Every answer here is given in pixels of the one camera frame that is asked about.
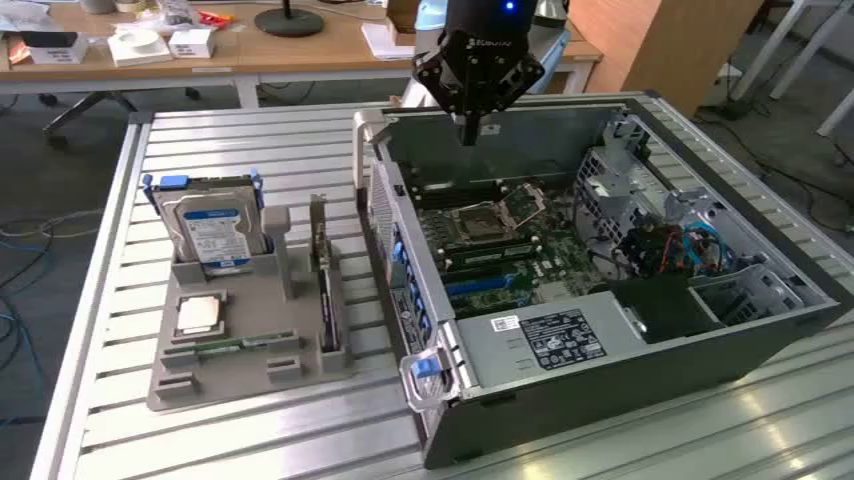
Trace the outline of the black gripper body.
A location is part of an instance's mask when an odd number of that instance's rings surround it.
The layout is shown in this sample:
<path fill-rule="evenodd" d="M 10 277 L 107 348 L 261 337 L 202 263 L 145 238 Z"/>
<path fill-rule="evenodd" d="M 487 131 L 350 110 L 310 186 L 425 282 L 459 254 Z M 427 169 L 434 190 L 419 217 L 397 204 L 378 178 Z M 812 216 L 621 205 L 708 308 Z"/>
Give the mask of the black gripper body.
<path fill-rule="evenodd" d="M 449 3 L 443 34 L 466 36 L 463 45 L 470 64 L 467 69 L 469 105 L 471 58 L 520 55 L 525 52 L 532 54 L 529 33 L 536 7 L 534 1 L 451 1 Z"/>

